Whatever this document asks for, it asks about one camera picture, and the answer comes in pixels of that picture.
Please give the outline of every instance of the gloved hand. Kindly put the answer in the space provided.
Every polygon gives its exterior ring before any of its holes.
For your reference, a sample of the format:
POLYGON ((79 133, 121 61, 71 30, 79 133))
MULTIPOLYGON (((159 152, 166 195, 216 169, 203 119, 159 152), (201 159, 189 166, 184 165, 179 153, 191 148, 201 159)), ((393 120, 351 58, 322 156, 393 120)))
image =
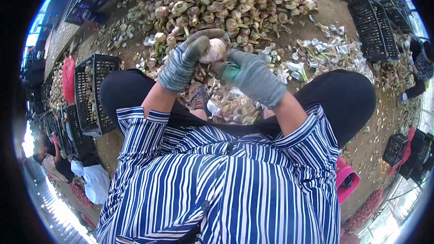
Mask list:
POLYGON ((413 61, 413 52, 410 52, 410 65, 414 65, 415 62, 413 61))
POLYGON ((214 65, 213 70, 224 81, 238 87, 245 95, 271 110, 286 92, 286 85, 258 55, 252 53, 231 49, 228 62, 225 65, 214 65))
POLYGON ((58 139, 58 137, 54 133, 51 134, 51 141, 52 141, 53 144, 58 144, 59 143, 59 139, 58 139))
POLYGON ((196 60, 203 56, 210 46, 210 39, 224 37, 224 30, 205 29, 191 35, 170 55, 158 82, 168 91, 182 93, 191 81, 196 60))

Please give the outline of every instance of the pink stool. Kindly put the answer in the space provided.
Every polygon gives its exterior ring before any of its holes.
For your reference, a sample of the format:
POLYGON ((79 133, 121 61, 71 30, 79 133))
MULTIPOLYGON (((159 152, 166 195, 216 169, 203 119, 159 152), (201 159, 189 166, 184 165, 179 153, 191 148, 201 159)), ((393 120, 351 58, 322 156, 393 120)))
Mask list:
POLYGON ((355 190, 355 188, 360 183, 360 177, 357 175, 355 170, 345 163, 345 159, 338 157, 336 161, 336 190, 338 193, 338 201, 342 203, 350 194, 355 190), (344 182, 345 178, 352 175, 352 185, 351 187, 340 187, 340 184, 344 182))

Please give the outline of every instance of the worker sitting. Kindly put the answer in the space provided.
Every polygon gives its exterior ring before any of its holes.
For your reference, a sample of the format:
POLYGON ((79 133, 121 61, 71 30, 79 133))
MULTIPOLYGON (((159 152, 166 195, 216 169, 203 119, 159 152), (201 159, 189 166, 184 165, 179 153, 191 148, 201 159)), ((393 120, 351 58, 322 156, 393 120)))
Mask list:
POLYGON ((257 124, 214 124, 202 86, 190 88, 191 113, 176 97, 209 39, 223 36, 192 35, 157 82, 139 70, 104 79, 100 101, 125 142, 98 243, 339 242, 336 160, 375 109, 372 84, 336 70, 292 95, 259 56, 230 50, 239 72, 228 74, 225 63, 214 70, 269 109, 257 124))

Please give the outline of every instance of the blue and white striped shirt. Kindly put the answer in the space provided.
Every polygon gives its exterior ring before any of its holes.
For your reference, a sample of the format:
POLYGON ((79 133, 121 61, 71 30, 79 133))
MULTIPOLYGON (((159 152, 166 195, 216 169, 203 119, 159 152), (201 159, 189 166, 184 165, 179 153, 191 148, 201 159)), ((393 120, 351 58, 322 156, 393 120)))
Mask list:
POLYGON ((339 150, 321 106, 276 140, 117 114, 125 143, 98 243, 175 243, 197 224, 203 243, 339 243, 339 150))

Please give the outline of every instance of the shirt button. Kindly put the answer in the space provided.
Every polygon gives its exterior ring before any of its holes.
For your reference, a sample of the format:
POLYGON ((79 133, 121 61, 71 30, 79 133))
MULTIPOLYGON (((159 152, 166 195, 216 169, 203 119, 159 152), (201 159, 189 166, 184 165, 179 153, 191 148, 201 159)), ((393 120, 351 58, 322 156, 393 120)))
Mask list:
POLYGON ((209 201, 203 201, 202 206, 200 207, 200 209, 201 209, 202 211, 207 211, 209 205, 210 205, 210 202, 209 202, 209 201))
POLYGON ((226 151, 230 153, 233 149, 234 149, 234 146, 231 143, 228 143, 226 151))

